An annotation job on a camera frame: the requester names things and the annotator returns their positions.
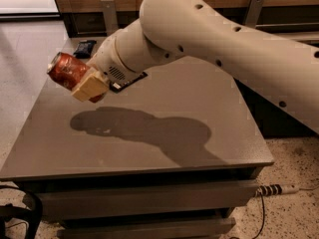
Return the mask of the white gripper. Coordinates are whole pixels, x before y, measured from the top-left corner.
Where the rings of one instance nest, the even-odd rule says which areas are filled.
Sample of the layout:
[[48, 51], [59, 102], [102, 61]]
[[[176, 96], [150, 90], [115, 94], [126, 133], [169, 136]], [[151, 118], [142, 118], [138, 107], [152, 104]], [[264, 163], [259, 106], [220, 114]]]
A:
[[110, 89], [109, 83], [125, 83], [136, 78], [140, 73], [130, 70], [121, 60], [117, 51], [116, 41], [121, 31], [107, 37], [87, 62], [89, 71], [72, 88], [72, 97], [81, 101], [93, 103], [101, 100]]

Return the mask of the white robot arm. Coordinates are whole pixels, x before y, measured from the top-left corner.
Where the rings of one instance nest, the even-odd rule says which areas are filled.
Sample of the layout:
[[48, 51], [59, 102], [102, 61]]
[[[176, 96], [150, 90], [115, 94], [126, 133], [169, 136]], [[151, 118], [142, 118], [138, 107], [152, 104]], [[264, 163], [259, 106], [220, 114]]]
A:
[[203, 0], [143, 0], [140, 18], [108, 37], [72, 88], [87, 101], [184, 56], [210, 62], [319, 132], [318, 49], [236, 24]]

